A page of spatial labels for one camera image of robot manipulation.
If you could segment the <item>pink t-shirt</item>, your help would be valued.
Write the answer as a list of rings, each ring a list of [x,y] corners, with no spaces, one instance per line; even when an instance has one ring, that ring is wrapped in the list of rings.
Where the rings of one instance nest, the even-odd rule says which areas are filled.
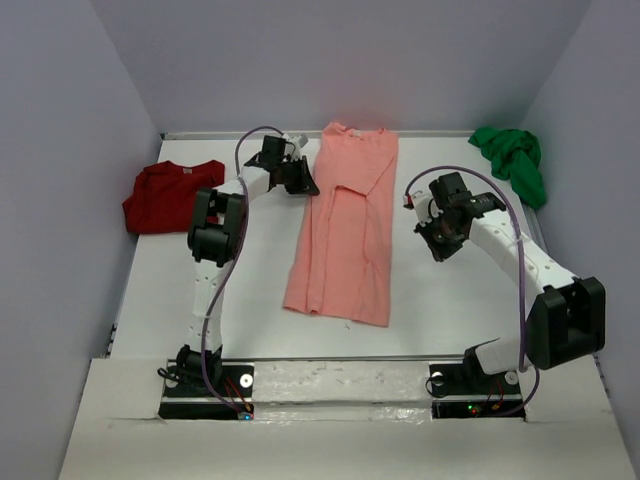
[[[321,135],[283,306],[385,328],[390,322],[399,140],[338,122]]]

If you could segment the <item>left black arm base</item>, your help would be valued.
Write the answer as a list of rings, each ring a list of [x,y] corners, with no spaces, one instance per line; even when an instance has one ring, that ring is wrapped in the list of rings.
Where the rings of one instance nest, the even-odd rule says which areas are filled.
[[[221,352],[196,352],[183,346],[177,357],[157,369],[163,381],[158,414],[165,420],[250,421],[254,366],[226,362]]]

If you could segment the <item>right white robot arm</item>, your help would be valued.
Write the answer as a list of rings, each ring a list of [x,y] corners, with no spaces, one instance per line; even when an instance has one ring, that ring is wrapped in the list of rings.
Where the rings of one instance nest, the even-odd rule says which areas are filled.
[[[462,167],[436,168],[427,193],[405,189],[404,206],[415,212],[414,228],[432,257],[444,262],[466,242],[484,251],[514,282],[518,333],[467,349],[467,377],[494,376],[529,368],[549,370],[605,346],[606,291],[594,277],[581,278],[553,260],[524,233],[513,205],[490,182],[472,193]]]

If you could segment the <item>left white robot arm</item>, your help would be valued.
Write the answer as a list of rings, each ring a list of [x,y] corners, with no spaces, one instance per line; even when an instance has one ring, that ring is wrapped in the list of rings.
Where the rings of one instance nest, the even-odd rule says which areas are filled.
[[[240,162],[234,151],[236,176],[216,188],[196,193],[187,246],[195,265],[195,294],[188,340],[175,359],[180,381],[202,386],[214,398],[228,401],[216,390],[223,378],[221,313],[226,284],[242,252],[250,204],[281,186],[293,196],[317,196],[303,148],[304,134],[275,130],[263,137],[261,149]]]

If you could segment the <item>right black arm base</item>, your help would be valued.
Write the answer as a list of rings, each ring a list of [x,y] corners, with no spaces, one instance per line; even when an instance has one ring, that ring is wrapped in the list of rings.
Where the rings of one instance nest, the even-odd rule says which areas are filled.
[[[425,390],[433,399],[434,419],[526,417],[519,376],[515,369],[501,367],[487,373],[476,354],[468,348],[458,362],[429,366]]]

